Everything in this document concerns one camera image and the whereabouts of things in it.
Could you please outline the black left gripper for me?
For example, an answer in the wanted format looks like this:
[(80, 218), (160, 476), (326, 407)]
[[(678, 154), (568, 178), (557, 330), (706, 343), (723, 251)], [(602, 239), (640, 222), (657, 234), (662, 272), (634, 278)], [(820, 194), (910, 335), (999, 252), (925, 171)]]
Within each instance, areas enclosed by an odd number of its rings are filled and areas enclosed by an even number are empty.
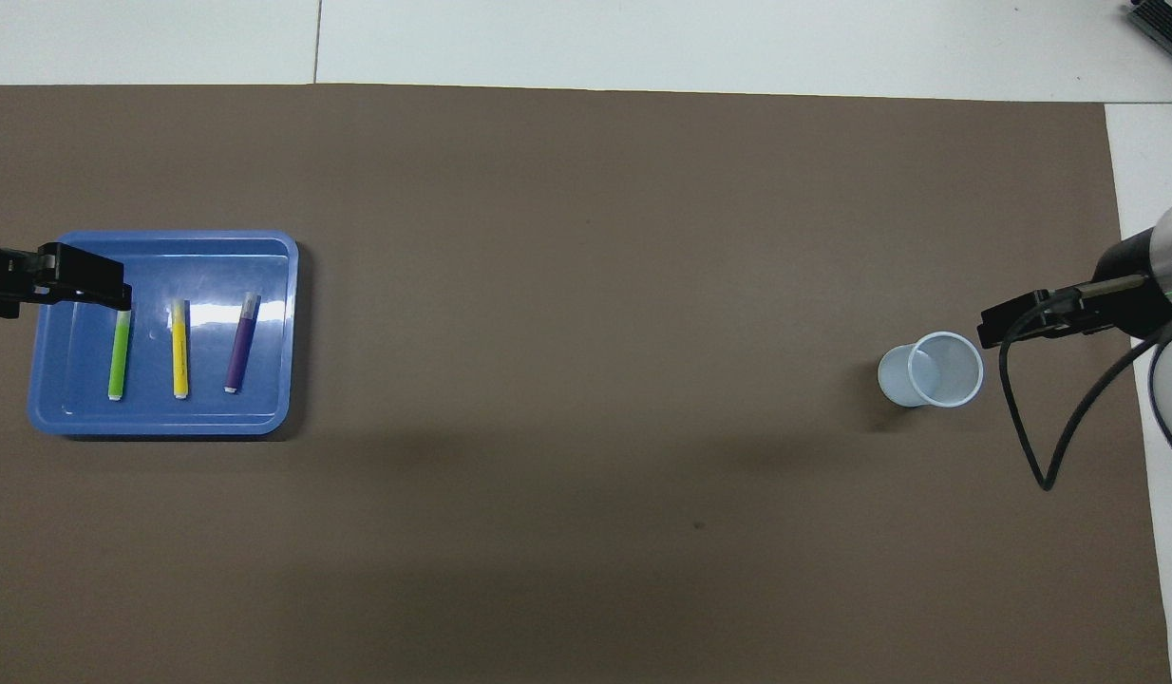
[(0, 247), (0, 317), (18, 319), (23, 303), (62, 302), (131, 309), (124, 264), (64, 242), (38, 251)]

